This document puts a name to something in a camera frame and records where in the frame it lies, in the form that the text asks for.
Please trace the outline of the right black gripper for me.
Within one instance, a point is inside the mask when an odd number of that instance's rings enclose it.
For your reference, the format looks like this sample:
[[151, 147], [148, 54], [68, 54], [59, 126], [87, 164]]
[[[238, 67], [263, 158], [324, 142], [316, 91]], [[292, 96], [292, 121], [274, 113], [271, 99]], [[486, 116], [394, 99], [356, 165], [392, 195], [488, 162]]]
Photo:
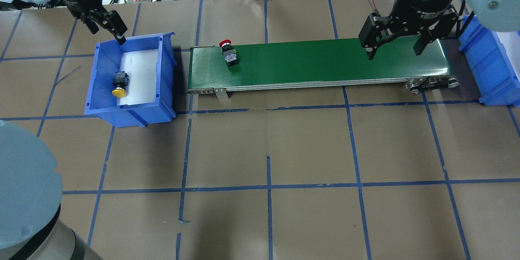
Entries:
[[370, 13], [359, 32], [360, 45], [368, 60], [373, 60], [377, 50], [398, 37], [418, 34], [414, 53], [420, 56], [436, 39], [444, 39], [457, 23], [457, 11], [448, 5], [443, 11], [426, 11], [405, 2], [395, 2], [388, 16]]

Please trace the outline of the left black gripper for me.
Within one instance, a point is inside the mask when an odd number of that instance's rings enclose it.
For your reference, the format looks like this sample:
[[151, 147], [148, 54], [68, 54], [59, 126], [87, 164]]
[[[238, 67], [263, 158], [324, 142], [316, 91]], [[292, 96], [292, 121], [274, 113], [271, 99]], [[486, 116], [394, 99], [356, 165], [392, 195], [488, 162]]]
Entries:
[[67, 8], [95, 35], [99, 27], [109, 31], [119, 45], [126, 41], [128, 27], [116, 10], [105, 11], [102, 0], [67, 0]]

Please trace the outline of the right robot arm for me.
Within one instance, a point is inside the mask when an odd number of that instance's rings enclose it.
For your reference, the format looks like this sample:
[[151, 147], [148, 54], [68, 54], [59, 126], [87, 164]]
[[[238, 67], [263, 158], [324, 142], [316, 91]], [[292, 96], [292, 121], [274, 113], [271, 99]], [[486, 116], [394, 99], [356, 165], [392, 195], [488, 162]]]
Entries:
[[386, 43], [399, 37], [415, 36], [414, 53], [419, 56], [430, 43], [447, 37], [461, 25], [466, 5], [473, 10], [468, 19], [477, 17], [481, 25], [495, 32], [519, 30], [519, 0], [395, 0], [388, 16], [377, 8], [367, 17], [358, 38], [369, 60]]

